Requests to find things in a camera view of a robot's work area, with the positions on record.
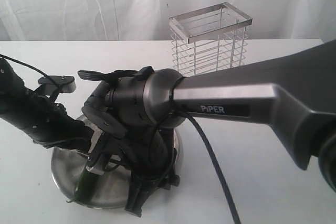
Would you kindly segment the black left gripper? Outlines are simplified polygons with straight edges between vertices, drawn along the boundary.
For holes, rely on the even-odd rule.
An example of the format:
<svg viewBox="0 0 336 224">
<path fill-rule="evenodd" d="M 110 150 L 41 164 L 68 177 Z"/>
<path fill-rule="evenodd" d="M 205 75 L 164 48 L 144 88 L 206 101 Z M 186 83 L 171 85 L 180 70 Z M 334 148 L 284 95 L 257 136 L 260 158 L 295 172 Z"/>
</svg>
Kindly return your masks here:
<svg viewBox="0 0 336 224">
<path fill-rule="evenodd" d="M 33 142 L 44 148 L 59 147 L 87 152 L 93 130 L 81 120 L 70 117 L 60 103 L 53 104 L 45 121 L 33 130 Z"/>
</svg>

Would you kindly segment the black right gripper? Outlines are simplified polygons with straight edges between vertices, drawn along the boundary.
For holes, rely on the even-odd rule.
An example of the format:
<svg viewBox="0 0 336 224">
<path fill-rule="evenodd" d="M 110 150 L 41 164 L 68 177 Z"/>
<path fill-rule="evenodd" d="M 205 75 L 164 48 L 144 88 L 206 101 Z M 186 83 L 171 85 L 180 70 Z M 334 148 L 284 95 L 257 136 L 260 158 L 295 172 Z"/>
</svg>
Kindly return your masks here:
<svg viewBox="0 0 336 224">
<path fill-rule="evenodd" d="M 123 137 L 106 133 L 104 171 L 120 167 L 131 173 L 125 211 L 141 217 L 142 207 L 157 188 L 169 190 L 180 184 L 176 163 L 180 147 L 173 129 L 128 132 Z"/>
</svg>

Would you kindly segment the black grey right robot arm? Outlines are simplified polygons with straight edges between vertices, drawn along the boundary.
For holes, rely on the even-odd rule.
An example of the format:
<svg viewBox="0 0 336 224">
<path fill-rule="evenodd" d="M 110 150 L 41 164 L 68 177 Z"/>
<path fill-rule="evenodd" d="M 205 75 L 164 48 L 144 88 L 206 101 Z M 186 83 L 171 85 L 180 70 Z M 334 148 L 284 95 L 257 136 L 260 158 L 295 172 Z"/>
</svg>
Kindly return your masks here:
<svg viewBox="0 0 336 224">
<path fill-rule="evenodd" d="M 91 159 L 120 156 L 131 171 L 125 209 L 136 216 L 158 188 L 179 184 L 163 137 L 197 117 L 269 126 L 300 169 L 316 156 L 335 188 L 335 41 L 192 77 L 150 66 L 78 75 L 99 82 L 82 107 L 103 131 Z"/>
</svg>

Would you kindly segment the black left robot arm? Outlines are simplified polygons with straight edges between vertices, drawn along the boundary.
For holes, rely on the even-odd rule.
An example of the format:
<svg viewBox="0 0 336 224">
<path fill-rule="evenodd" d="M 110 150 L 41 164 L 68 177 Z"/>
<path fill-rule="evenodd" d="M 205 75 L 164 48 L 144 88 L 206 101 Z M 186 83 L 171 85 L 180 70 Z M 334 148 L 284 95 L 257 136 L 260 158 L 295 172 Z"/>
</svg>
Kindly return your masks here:
<svg viewBox="0 0 336 224">
<path fill-rule="evenodd" d="M 56 102 L 59 94 L 74 92 L 74 77 L 44 75 L 38 84 L 35 90 L 26 87 L 8 61 L 1 58 L 1 119 L 44 148 L 88 152 L 93 130 L 71 118 Z"/>
</svg>

